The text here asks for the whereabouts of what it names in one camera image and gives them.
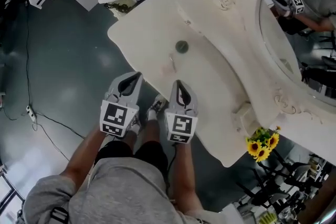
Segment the gray floor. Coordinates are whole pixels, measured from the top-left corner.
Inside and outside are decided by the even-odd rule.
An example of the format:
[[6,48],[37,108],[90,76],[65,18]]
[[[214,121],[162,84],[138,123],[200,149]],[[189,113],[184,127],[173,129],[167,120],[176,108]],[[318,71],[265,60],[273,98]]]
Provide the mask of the gray floor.
[[298,34],[286,34],[293,50],[300,62],[304,62],[311,68],[325,68],[322,56],[334,55],[331,42],[320,42],[324,37],[330,37],[330,32],[312,33],[308,37],[301,37]]
[[[67,164],[43,130],[39,127],[37,132],[33,131],[30,118],[20,116],[28,104],[26,16],[22,5],[4,40],[4,47],[11,51],[3,58],[8,65],[5,106],[10,117],[19,119],[10,121],[0,113],[0,157],[8,167],[8,179],[23,197],[39,178],[60,173]],[[82,135],[93,128],[99,121],[101,100],[111,81],[132,70],[107,36],[108,28],[115,22],[104,7],[98,5],[87,12],[75,0],[47,1],[42,10],[29,8],[29,77],[35,111]],[[149,85],[143,86],[139,101],[142,111],[155,95]],[[41,117],[38,123],[68,158],[81,142],[81,138],[61,125]],[[171,159],[173,149],[164,133],[162,143]],[[197,138],[192,147],[197,192],[206,209],[221,211],[240,198],[243,192],[236,181],[249,188],[256,186],[248,170],[255,166],[249,155],[224,168]],[[293,143],[282,137],[278,150],[286,155],[292,147]]]

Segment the white sneaker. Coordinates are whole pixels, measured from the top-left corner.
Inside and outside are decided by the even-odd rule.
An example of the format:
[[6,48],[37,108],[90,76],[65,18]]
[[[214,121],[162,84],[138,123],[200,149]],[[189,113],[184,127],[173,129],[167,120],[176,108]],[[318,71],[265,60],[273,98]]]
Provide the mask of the white sneaker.
[[157,95],[155,97],[154,103],[151,105],[151,107],[147,110],[147,118],[148,118],[148,112],[150,110],[154,110],[156,112],[156,114],[158,114],[163,107],[166,105],[167,100],[165,99],[165,97],[163,97],[162,95]]
[[130,128],[132,128],[134,125],[138,125],[138,126],[140,126],[140,128],[141,128],[141,122],[140,122],[140,119],[139,119],[139,113],[137,113],[137,114],[134,116],[133,120],[131,121],[130,125],[128,126],[128,130],[129,130]]

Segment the power strip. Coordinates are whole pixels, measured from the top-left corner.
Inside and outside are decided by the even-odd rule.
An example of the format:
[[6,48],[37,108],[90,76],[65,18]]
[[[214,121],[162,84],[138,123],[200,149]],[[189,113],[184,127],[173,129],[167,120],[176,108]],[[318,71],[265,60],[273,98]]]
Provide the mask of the power strip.
[[32,122],[35,123],[36,122],[36,116],[35,116],[33,110],[31,109],[31,106],[30,105],[27,106],[26,110],[27,110],[28,115],[30,116],[30,119],[32,120]]

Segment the black cable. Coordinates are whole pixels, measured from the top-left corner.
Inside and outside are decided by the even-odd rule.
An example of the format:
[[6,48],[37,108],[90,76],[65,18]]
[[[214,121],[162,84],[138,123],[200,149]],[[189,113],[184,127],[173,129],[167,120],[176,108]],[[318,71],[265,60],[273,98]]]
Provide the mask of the black cable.
[[173,163],[176,159],[176,153],[177,153],[176,146],[177,146],[177,143],[174,143],[172,145],[172,147],[174,147],[174,149],[175,149],[175,153],[174,153],[174,156],[173,156],[172,160],[170,161],[170,163],[168,165],[168,169],[167,169],[167,178],[166,178],[166,194],[167,194],[167,196],[168,196],[168,191],[169,191],[169,188],[170,188],[170,183],[168,181],[168,177],[169,177],[170,169],[172,168],[172,165],[173,165]]
[[58,123],[58,124],[62,125],[63,127],[67,128],[67,129],[69,129],[69,130],[71,130],[75,135],[79,136],[80,138],[85,139],[84,136],[80,135],[80,134],[77,133],[74,129],[72,129],[72,128],[66,126],[65,124],[63,124],[63,123],[61,123],[61,122],[58,122],[58,121],[55,121],[55,120],[53,120],[52,118],[49,118],[48,116],[45,116],[44,114],[42,114],[42,113],[40,113],[40,112],[36,112],[35,114],[36,114],[36,115],[40,115],[40,116],[42,116],[42,117],[45,117],[45,118],[47,118],[48,120],[53,121],[53,122],[55,122],[55,123]]
[[28,105],[31,105],[31,102],[30,102],[29,70],[28,70],[28,63],[29,63],[28,41],[29,41],[29,12],[28,12],[28,6],[27,6],[27,39],[26,39],[27,61],[26,61],[26,76],[27,76],[28,97],[29,97]]
[[63,156],[64,156],[64,158],[65,159],[67,159],[68,161],[69,161],[69,159],[67,158],[67,156],[66,155],[64,155],[64,153],[54,144],[54,142],[51,140],[51,138],[50,138],[50,136],[47,134],[47,132],[46,132],[46,130],[43,128],[43,126],[41,125],[41,124],[38,124],[38,123],[33,123],[32,125],[32,128],[33,128],[33,130],[36,132],[37,131],[37,126],[40,126],[42,129],[43,129],[43,131],[44,131],[44,133],[46,134],[46,136],[49,138],[49,140],[51,141],[51,143],[53,144],[53,146],[54,146],[54,148],[60,153],[60,154],[62,154]]
[[8,114],[6,113],[5,108],[3,108],[3,110],[4,110],[4,113],[5,113],[6,117],[7,117],[10,121],[16,121],[16,120],[19,119],[19,118],[12,119],[12,118],[11,118],[10,116],[8,116]]

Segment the sunflower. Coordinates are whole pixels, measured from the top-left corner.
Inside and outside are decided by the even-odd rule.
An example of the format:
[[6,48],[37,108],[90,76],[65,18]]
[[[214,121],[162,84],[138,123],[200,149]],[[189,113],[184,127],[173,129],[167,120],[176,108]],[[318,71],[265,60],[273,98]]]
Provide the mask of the sunflower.
[[260,151],[258,152],[258,155],[254,157],[256,162],[264,161],[268,158],[269,154],[271,153],[271,149],[269,147],[262,147]]
[[266,145],[270,148],[271,151],[277,146],[278,143],[279,143],[278,133],[274,133],[272,137],[266,141]]
[[247,142],[247,152],[252,156],[258,156],[258,153],[261,149],[260,141],[248,141]]

